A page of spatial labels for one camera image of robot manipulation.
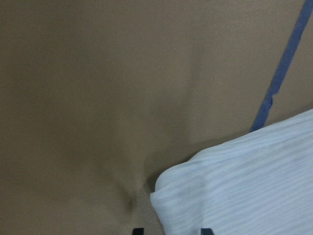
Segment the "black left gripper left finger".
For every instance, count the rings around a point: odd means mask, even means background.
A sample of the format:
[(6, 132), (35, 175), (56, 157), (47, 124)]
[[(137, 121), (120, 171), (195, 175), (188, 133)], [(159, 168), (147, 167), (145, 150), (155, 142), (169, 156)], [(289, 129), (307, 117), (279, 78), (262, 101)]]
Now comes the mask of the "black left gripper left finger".
[(132, 235), (144, 235), (144, 228), (134, 228)]

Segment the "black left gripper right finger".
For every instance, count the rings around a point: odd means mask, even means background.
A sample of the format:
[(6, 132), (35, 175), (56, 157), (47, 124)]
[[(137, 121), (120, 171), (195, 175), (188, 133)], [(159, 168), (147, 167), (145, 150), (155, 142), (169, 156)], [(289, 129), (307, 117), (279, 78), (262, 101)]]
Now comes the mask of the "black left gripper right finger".
[(201, 228), (201, 235), (213, 235), (211, 228)]

